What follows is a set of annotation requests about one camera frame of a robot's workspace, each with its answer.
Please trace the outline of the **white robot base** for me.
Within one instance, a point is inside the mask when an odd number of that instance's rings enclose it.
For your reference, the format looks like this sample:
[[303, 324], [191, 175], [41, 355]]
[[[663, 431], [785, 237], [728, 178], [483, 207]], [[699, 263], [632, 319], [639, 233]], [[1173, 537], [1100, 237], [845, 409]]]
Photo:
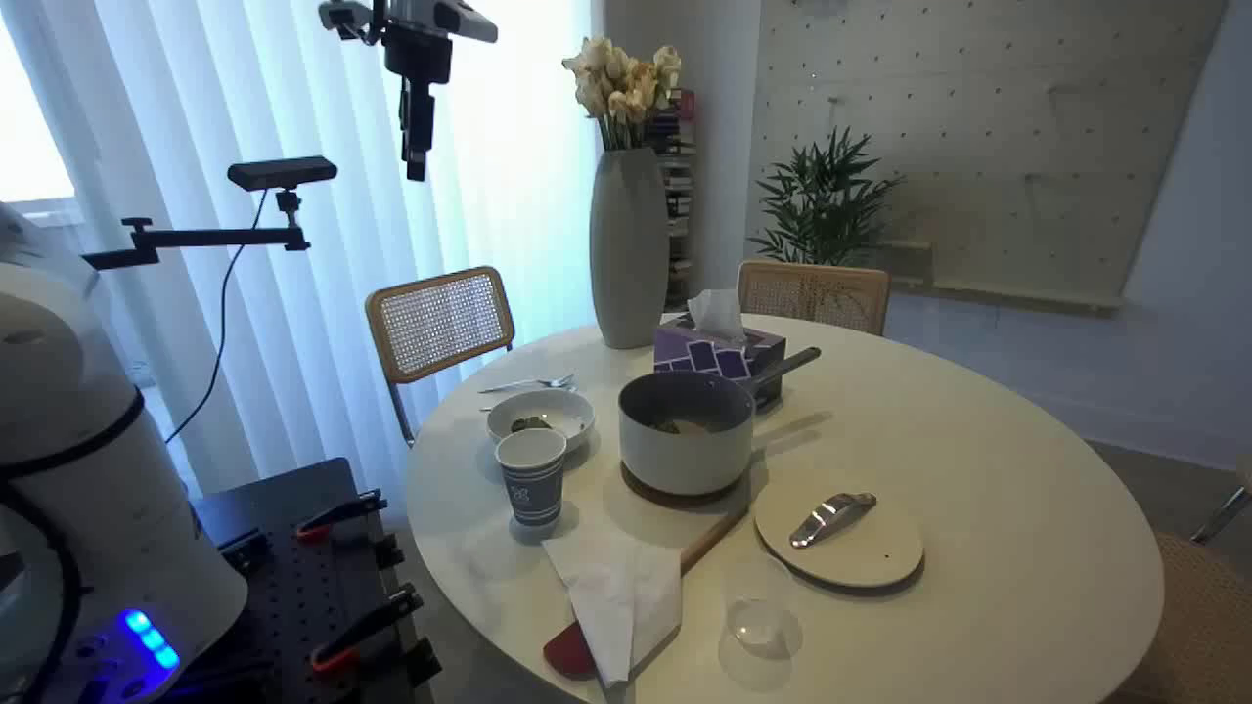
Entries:
[[89, 265], [0, 212], [3, 507], [51, 546], [59, 612], [19, 704], [154, 704], [242, 612], [146, 392], [89, 301]]

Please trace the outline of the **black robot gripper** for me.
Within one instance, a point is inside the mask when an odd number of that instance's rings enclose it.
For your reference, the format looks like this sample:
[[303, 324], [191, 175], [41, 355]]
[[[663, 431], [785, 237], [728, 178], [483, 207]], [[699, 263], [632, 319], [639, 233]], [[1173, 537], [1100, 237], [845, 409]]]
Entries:
[[398, 79], [398, 157], [412, 178], [425, 175], [425, 151], [436, 144], [436, 93], [431, 84], [452, 79], [446, 35], [431, 35], [419, 28], [393, 28], [384, 46], [384, 65]]

